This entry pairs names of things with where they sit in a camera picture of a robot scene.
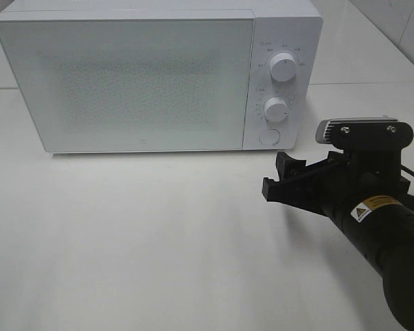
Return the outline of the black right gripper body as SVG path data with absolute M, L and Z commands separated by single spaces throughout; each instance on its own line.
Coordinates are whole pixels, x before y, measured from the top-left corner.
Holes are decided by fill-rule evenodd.
M 401 175 L 400 148 L 332 153 L 322 176 L 322 210 L 333 221 L 362 221 L 390 205 L 404 205 L 409 181 Z

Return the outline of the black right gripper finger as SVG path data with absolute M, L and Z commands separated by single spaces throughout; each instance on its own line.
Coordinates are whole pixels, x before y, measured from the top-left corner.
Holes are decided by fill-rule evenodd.
M 264 177 L 262 195 L 267 202 L 282 203 L 324 216 L 320 202 L 322 194 L 318 190 L 323 176 L 334 168 L 334 162 L 320 161 L 306 165 L 300 174 L 284 181 Z
M 306 167 L 306 160 L 294 159 L 286 152 L 278 152 L 275 167 L 280 181 L 284 181 L 300 174 Z

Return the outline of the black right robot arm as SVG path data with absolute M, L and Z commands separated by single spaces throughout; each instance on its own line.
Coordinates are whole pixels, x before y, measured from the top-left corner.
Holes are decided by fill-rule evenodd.
M 414 196 L 400 149 L 340 148 L 313 164 L 276 156 L 267 201 L 328 217 L 381 276 L 396 320 L 414 330 Z

